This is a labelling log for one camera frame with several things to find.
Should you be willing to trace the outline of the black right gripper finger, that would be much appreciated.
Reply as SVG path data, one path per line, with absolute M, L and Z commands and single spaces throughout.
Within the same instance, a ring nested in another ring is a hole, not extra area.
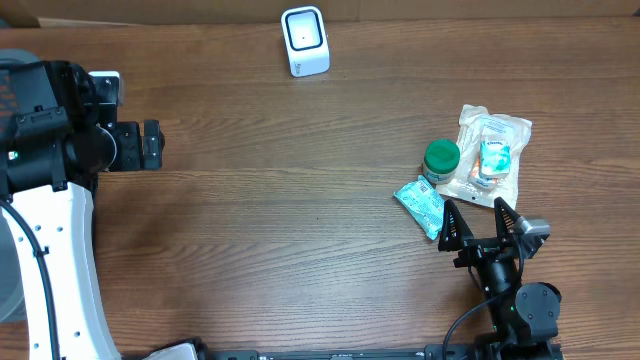
M 499 238 L 506 238 L 515 231 L 520 215 L 502 198 L 494 200 L 496 232 Z
M 462 250 L 474 239 L 474 235 L 453 200 L 448 199 L 444 202 L 443 215 L 438 250 L 446 252 Z

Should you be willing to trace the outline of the grey plastic mesh basket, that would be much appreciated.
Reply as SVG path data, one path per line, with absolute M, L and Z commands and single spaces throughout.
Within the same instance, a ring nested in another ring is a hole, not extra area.
M 1 64 L 26 64 L 39 58 L 25 50 L 2 49 Z M 15 323 L 27 319 L 19 259 L 13 237 L 4 217 L 1 217 L 1 322 Z

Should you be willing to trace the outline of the green lid plastic jar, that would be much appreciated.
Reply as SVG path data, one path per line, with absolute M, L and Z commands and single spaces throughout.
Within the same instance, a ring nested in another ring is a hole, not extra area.
M 423 157 L 423 175 L 432 184 L 448 183 L 454 176 L 460 162 L 460 150 L 449 139 L 431 142 Z

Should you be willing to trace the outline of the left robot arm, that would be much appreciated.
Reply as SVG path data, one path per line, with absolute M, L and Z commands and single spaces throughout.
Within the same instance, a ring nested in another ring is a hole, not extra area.
M 123 81 L 9 49 L 1 54 L 1 212 L 20 271 L 33 359 L 116 359 L 93 249 L 102 172 L 157 170 L 155 120 L 121 122 Z

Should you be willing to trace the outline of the white barcode scanner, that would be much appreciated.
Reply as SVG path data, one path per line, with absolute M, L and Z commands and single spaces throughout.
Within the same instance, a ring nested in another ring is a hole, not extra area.
M 285 49 L 293 77 L 327 72 L 330 50 L 323 15 L 315 6 L 286 10 L 281 16 Z

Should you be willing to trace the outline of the teal tissue packet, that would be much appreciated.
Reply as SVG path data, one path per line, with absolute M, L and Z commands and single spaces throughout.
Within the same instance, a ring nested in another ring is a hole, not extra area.
M 487 178 L 504 178 L 510 166 L 510 144 L 504 139 L 484 138 L 480 145 L 480 173 Z

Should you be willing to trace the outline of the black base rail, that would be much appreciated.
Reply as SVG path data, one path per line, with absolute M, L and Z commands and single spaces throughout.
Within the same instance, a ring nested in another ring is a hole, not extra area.
M 255 350 L 212 351 L 214 360 L 481 360 L 481 359 L 550 359 L 563 360 L 559 345 L 505 347 L 500 355 L 480 350 L 471 344 L 448 345 L 443 355 L 441 345 L 429 344 L 422 349 L 369 349 L 301 352 L 257 352 Z

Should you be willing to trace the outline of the teal wet wipes pack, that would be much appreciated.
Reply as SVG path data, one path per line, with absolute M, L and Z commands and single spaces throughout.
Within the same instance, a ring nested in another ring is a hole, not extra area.
M 438 238 L 443 226 L 444 200 L 423 175 L 396 191 L 394 197 L 430 240 Z

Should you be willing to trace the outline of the orange tissue packet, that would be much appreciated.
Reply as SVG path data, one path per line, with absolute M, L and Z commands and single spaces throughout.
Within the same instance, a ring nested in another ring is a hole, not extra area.
M 480 165 L 480 158 L 477 158 L 469 172 L 468 181 L 481 190 L 491 191 L 497 185 L 497 179 L 485 177 L 480 171 Z

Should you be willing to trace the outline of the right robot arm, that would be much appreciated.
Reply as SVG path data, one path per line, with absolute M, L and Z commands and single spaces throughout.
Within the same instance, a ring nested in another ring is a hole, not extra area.
M 551 234 L 543 218 L 518 214 L 503 198 L 494 200 L 496 235 L 477 238 L 452 200 L 444 203 L 438 250 L 455 252 L 456 268 L 465 268 L 485 300 L 454 321 L 440 347 L 442 359 L 561 359 L 559 333 L 562 295 L 547 282 L 523 282 L 525 261 Z M 480 310 L 489 312 L 491 333 L 471 344 L 453 346 L 455 330 Z

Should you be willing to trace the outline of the beige snack pouch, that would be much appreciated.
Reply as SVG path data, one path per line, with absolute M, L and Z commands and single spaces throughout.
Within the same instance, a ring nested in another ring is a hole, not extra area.
M 460 150 L 460 162 L 453 178 L 438 185 L 440 194 L 476 205 L 492 207 L 497 197 L 502 197 L 515 207 L 519 195 L 518 178 L 520 156 L 529 143 L 532 122 L 506 114 L 491 114 L 483 106 L 465 105 L 459 117 L 460 131 L 456 144 Z M 481 190 L 468 181 L 469 172 L 477 158 L 484 138 L 504 139 L 510 144 L 511 166 L 504 178 L 496 178 L 497 185 L 491 190 Z

